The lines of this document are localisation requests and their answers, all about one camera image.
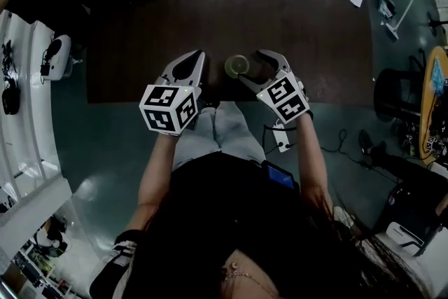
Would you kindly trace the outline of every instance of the necklace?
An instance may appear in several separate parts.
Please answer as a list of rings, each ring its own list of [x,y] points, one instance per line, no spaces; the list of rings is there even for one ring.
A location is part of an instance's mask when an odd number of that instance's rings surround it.
[[[262,290],[264,290],[266,293],[268,293],[272,298],[277,298],[277,295],[273,294],[273,292],[267,290],[257,279],[252,277],[249,273],[240,272],[238,270],[238,265],[235,262],[232,262],[230,264],[230,273],[228,273],[223,281],[227,281],[231,278],[235,277],[245,277],[249,278],[251,281],[253,281],[255,284],[257,284]]]

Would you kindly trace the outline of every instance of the gray floor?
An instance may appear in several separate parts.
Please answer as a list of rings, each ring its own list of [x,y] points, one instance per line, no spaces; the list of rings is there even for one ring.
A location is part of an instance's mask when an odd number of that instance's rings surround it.
[[[409,0],[397,0],[398,14]],[[423,48],[428,54],[442,43],[426,26],[426,13],[437,18],[434,0],[416,0],[400,28],[400,40],[392,43],[379,23],[378,0],[367,0],[370,8],[373,43],[373,76],[384,68],[408,69],[408,56]],[[85,66],[78,65],[71,78],[52,83],[52,114],[55,139],[64,176],[75,192],[73,204],[95,251],[101,255],[130,219],[137,201],[137,189],[151,154],[155,134],[149,132],[138,104],[88,105]],[[260,141],[263,124],[272,125],[274,116],[261,103],[239,104],[248,126]],[[339,131],[348,137],[343,151],[361,160],[358,132],[367,129],[374,141],[386,141],[388,150],[400,155],[391,124],[377,120],[372,109],[329,104],[312,104],[314,123],[321,145],[335,149]],[[267,135],[267,149],[273,147]],[[268,159],[298,177],[295,149]],[[331,191],[345,206],[372,227],[394,186],[394,178],[368,171],[338,153],[326,153]]]

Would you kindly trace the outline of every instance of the dark wooden table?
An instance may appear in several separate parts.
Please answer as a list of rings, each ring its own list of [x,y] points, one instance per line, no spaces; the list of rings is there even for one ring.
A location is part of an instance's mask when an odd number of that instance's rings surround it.
[[[89,103],[140,101],[170,61],[195,49],[209,56],[210,92],[220,99],[255,99],[226,78],[223,62],[261,48],[286,56],[313,102],[372,103],[365,0],[361,8],[349,0],[152,0],[93,18]]]

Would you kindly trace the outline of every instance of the light blue jeans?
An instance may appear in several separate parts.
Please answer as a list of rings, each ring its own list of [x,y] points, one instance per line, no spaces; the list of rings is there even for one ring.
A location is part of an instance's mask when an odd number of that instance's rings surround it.
[[[173,171],[181,165],[213,152],[222,152],[258,163],[265,152],[247,128],[244,115],[234,102],[206,107],[199,114],[196,130],[185,130],[176,145]]]

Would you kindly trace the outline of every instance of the round wooden table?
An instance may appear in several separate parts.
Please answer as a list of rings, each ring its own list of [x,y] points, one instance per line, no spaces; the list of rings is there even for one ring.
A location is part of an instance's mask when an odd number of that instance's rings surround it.
[[[426,142],[428,141],[429,127],[431,126],[432,118],[431,114],[435,106],[435,93],[431,80],[433,74],[433,68],[435,59],[439,60],[440,68],[446,77],[448,77],[448,57],[443,48],[437,46],[431,51],[426,63],[425,80],[423,82],[423,94],[421,96],[421,111],[420,111],[420,128],[419,128],[419,146],[420,146],[420,158],[425,165],[435,161],[434,156],[430,154],[430,151],[426,149]]]
[[[370,105],[372,44],[367,4],[349,0],[152,0],[93,13],[87,51],[90,103],[137,102],[178,56],[202,49],[220,99],[255,99],[223,63],[257,49],[281,53],[310,100]]]

